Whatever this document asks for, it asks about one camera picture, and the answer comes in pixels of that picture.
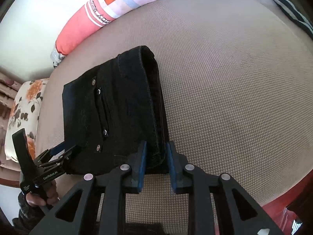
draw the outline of finger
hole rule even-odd
[[[56,205],[58,202],[59,202],[58,195],[54,196],[53,198],[47,199],[47,204],[52,206]]]
[[[46,202],[42,198],[31,193],[26,194],[26,201],[32,207],[46,205]]]
[[[57,191],[56,185],[51,185],[49,189],[46,191],[47,197],[51,198]]]

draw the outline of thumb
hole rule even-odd
[[[28,193],[26,195],[26,201],[32,207],[46,205],[46,202],[42,198],[40,198],[38,195],[31,194],[31,193]]]

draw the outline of black and white striped fabric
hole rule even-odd
[[[281,8],[286,16],[293,21],[297,26],[301,27],[313,39],[312,23],[307,17],[303,15],[299,9],[300,5],[295,5],[295,2],[290,0],[274,0],[275,3]]]

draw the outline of triangular cutout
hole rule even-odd
[[[258,232],[258,235],[269,235],[270,229],[261,229]]]
[[[78,190],[56,213],[56,218],[73,222],[83,190]]]
[[[257,212],[252,208],[248,201],[236,189],[232,189],[232,192],[238,208],[240,219],[245,221],[256,217]]]

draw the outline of person's arm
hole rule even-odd
[[[44,213],[41,211],[39,206],[45,206],[46,203],[55,206],[59,199],[58,193],[56,191],[56,183],[52,181],[51,187],[47,190],[47,202],[42,198],[34,194],[27,194],[26,197],[20,193],[18,195],[18,203],[20,205],[20,210],[18,217],[14,218],[13,225],[18,234],[26,235],[39,223],[39,221],[44,217]]]

